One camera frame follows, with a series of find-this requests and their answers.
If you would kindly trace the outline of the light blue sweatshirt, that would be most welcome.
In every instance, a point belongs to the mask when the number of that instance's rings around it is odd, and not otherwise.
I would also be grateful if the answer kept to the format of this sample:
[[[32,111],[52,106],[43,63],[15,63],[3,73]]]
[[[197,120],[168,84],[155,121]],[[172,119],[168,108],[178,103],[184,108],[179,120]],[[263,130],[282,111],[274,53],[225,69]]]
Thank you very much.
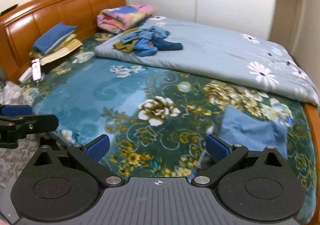
[[[240,110],[225,108],[220,126],[219,138],[224,142],[242,144],[251,151],[262,151],[274,146],[287,159],[287,127],[272,120],[254,119]]]

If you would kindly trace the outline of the grey patterned cloth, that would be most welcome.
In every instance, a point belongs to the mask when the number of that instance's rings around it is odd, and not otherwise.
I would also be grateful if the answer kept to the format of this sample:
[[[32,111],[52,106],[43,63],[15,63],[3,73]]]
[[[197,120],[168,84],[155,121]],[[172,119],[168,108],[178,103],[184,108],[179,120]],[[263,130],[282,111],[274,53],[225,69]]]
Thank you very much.
[[[36,150],[48,144],[63,148],[32,109],[38,97],[37,88],[23,88],[1,79],[1,189],[17,178]]]

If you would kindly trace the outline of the white pink bottle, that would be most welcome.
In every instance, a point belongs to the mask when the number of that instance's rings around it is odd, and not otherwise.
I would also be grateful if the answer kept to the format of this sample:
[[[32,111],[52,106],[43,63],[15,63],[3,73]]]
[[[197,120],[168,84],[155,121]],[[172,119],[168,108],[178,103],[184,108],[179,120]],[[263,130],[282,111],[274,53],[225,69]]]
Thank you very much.
[[[41,78],[42,78],[41,65],[40,65],[40,60],[38,58],[33,59],[31,61],[31,68],[32,68],[33,81],[37,82],[37,81],[41,80]]]

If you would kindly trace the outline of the green floral bed blanket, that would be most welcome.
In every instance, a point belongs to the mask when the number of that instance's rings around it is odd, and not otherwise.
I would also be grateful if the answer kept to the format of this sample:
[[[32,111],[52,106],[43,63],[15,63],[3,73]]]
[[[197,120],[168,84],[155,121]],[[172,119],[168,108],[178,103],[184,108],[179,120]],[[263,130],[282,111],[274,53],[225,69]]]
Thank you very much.
[[[36,114],[54,114],[62,144],[86,144],[105,133],[110,151],[101,164],[123,177],[186,176],[199,162],[206,135],[220,126],[227,106],[287,127],[288,163],[305,189],[300,223],[316,210],[316,156],[303,106],[272,93],[185,72],[95,57],[110,38],[97,33],[57,63],[40,82],[22,89]]]

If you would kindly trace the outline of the blue pillow stack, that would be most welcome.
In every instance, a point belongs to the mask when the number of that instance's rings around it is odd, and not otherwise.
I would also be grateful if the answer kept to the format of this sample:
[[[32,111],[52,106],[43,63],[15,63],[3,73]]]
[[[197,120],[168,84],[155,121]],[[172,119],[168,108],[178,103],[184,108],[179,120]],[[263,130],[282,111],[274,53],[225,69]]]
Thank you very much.
[[[82,42],[77,39],[76,28],[63,22],[56,24],[36,40],[29,57],[39,59],[40,65],[44,66],[69,55],[82,46]]]

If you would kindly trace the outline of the grey daisy quilt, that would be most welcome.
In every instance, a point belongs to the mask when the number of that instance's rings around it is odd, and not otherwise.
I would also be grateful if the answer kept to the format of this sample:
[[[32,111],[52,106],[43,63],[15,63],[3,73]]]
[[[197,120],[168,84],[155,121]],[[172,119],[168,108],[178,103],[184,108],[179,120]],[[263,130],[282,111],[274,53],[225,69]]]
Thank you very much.
[[[157,26],[168,31],[167,41],[182,44],[180,51],[159,51],[139,57],[121,52],[116,35],[94,49],[96,56],[157,68],[184,71],[244,85],[319,107],[319,92],[309,76],[285,48],[241,32],[161,16],[141,27]]]

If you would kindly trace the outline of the olive green garment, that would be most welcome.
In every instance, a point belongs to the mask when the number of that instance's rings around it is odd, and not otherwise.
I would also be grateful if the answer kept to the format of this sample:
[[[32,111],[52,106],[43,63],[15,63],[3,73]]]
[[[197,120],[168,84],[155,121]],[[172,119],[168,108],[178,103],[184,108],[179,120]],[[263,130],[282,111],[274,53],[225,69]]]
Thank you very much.
[[[131,32],[137,31],[137,30],[139,30],[139,28],[128,29],[128,30],[122,32],[120,36],[123,37],[123,36],[125,36],[125,35],[127,35],[127,34],[129,34]],[[135,46],[136,42],[138,42],[137,39],[133,39],[133,40],[127,42],[127,43],[123,43],[120,40],[120,41],[118,41],[118,42],[113,44],[113,48],[118,50],[118,51],[121,51],[121,52],[129,53],[129,52],[132,52],[134,50],[134,46]]]

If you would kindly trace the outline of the bright blue garment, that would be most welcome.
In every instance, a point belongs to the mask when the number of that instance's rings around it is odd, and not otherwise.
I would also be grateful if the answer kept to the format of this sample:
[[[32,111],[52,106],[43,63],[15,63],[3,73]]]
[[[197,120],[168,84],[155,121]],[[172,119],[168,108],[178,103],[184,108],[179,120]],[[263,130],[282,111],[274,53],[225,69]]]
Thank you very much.
[[[158,49],[151,40],[140,39],[134,45],[133,51],[138,57],[149,57],[155,55],[158,52]]]

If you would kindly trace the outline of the dark blue garment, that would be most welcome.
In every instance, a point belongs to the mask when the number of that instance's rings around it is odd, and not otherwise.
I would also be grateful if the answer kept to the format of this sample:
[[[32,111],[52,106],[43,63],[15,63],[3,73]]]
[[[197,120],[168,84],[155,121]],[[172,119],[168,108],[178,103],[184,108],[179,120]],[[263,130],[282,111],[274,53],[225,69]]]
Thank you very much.
[[[179,51],[183,49],[181,43],[168,42],[162,38],[153,38],[152,42],[159,51]]]

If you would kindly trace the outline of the light blue denim garment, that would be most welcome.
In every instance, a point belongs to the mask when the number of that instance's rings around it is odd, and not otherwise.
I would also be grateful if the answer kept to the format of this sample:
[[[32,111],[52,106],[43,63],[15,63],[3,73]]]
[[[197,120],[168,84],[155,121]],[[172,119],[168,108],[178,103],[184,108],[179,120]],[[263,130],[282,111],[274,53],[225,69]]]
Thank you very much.
[[[136,31],[130,32],[121,38],[122,43],[128,43],[133,40],[147,39],[152,40],[154,37],[165,39],[170,36],[170,32],[158,26],[151,26],[147,28],[140,28]]]

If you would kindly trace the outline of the pink folded blanket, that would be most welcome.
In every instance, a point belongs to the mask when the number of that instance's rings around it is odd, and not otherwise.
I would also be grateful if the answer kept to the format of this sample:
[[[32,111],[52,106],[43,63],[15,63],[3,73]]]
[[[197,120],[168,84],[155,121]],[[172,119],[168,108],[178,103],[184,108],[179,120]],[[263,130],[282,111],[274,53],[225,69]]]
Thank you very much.
[[[143,23],[156,12],[149,4],[135,4],[104,9],[97,15],[97,27],[118,34]]]

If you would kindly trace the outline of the orange wooden bed frame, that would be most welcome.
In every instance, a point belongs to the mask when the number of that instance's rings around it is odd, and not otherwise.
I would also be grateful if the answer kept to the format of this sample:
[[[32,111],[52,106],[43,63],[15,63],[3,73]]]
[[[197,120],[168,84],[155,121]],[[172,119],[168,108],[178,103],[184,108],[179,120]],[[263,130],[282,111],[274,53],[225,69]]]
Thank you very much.
[[[76,26],[80,40],[97,31],[97,15],[106,8],[124,6],[125,0],[32,0],[1,16],[1,67],[17,83],[31,66],[29,52],[35,41],[59,22]]]

